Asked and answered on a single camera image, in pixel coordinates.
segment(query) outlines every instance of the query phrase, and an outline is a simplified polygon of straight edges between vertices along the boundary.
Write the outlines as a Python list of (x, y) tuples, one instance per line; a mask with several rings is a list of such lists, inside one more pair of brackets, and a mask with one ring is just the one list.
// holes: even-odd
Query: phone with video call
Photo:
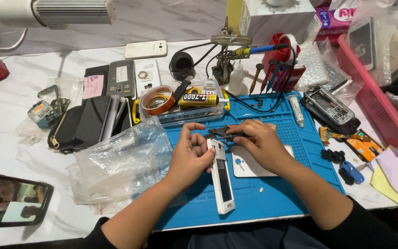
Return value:
[(52, 194), (50, 184), (0, 175), (0, 227), (41, 223)]

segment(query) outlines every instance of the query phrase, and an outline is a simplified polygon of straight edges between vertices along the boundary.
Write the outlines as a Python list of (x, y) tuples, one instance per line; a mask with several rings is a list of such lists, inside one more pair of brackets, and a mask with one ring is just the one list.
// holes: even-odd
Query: person's right hand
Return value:
[(233, 139), (233, 142), (248, 150), (254, 160), (269, 172), (280, 176), (288, 167), (297, 163), (280, 141), (275, 124), (264, 124), (259, 120), (245, 120), (238, 125), (232, 125), (226, 133), (240, 132), (251, 138), (238, 136)]

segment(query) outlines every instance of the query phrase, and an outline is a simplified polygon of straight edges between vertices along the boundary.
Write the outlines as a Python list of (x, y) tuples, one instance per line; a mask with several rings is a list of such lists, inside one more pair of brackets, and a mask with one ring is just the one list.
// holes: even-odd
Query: red container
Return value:
[(349, 74), (353, 81), (364, 83), (362, 90), (356, 96), (357, 103), (368, 116), (368, 121), (377, 128), (384, 141), (398, 147), (398, 112), (345, 39), (346, 34), (342, 34), (338, 39), (340, 48), (337, 52), (337, 59), (340, 68)]

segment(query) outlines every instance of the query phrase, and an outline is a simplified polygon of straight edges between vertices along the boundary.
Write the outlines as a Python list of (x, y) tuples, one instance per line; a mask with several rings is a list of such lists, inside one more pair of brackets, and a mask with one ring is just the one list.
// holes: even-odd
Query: black zipper pouch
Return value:
[(75, 106), (58, 117), (47, 139), (49, 149), (62, 153), (73, 152), (73, 139), (83, 110), (84, 106)]

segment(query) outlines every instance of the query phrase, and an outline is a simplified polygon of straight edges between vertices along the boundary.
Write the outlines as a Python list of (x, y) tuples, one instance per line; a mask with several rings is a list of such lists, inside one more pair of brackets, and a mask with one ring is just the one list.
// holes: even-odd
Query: white plastic bottle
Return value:
[(242, 81), (244, 80), (244, 65), (236, 63), (234, 70), (229, 75), (228, 91), (234, 95), (239, 95), (242, 90)]

